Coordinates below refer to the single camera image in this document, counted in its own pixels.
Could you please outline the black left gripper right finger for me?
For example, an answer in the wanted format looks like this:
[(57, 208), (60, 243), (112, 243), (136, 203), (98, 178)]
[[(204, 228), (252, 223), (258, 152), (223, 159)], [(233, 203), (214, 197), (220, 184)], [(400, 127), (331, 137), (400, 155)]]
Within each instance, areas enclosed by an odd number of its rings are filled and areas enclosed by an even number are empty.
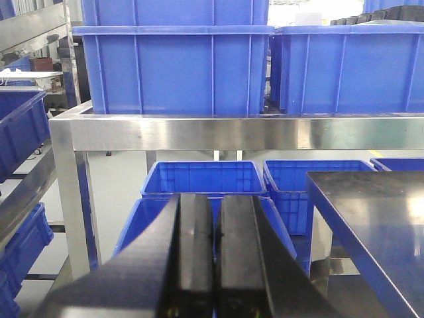
[(258, 197), (225, 197), (215, 238), (217, 317), (341, 316), (284, 246)]

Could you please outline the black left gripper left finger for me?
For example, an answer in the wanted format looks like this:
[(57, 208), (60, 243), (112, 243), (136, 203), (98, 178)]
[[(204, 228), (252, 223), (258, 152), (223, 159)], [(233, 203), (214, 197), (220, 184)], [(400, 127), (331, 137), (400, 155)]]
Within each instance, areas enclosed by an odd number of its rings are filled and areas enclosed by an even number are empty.
[(213, 219), (204, 195), (173, 195), (116, 257), (42, 302), (33, 317), (212, 317)]

